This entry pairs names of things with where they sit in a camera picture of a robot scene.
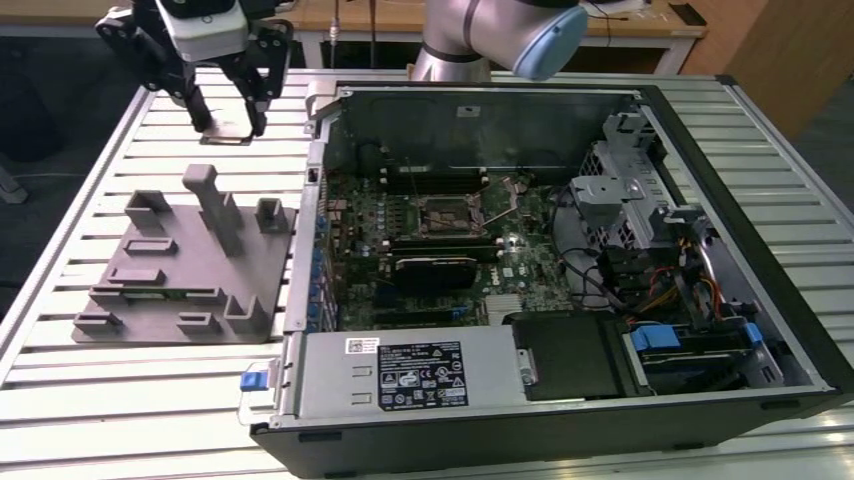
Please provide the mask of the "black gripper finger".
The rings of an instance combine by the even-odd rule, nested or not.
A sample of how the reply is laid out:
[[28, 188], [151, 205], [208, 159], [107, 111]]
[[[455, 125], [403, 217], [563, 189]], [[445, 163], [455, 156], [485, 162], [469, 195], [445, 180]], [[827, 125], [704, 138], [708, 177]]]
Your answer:
[[243, 97], [252, 136], [264, 134], [269, 102], [281, 95], [292, 34], [287, 20], [255, 21], [247, 49], [223, 57], [223, 73]]
[[179, 56], [159, 12], [108, 12], [94, 30], [140, 85], [163, 90], [189, 115], [196, 132], [212, 116], [196, 84], [195, 66]]

